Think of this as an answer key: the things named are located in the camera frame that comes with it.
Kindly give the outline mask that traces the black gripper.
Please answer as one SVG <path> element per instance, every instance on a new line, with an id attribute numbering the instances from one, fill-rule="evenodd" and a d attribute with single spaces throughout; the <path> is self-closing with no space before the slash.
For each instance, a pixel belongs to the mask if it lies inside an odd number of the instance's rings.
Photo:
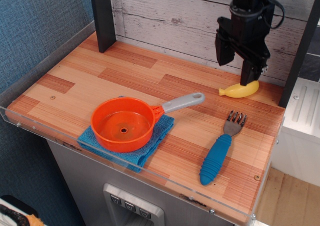
<path id="1" fill-rule="evenodd" d="M 270 53 L 265 37 L 271 29 L 271 9 L 259 12 L 232 11 L 231 18 L 217 19 L 215 49 L 220 66 L 234 60 L 235 53 L 243 58 L 240 84 L 257 81 L 267 66 Z"/>

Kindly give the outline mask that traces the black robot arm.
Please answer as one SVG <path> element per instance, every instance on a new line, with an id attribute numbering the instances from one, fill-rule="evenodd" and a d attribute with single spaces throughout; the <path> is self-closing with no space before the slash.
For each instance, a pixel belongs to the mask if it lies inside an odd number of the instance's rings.
<path id="1" fill-rule="evenodd" d="M 271 0 L 232 0 L 231 18 L 219 17 L 215 48 L 219 65 L 230 63 L 236 54 L 243 59 L 240 84 L 259 79 L 270 52 L 265 38 L 271 29 L 275 5 Z"/>

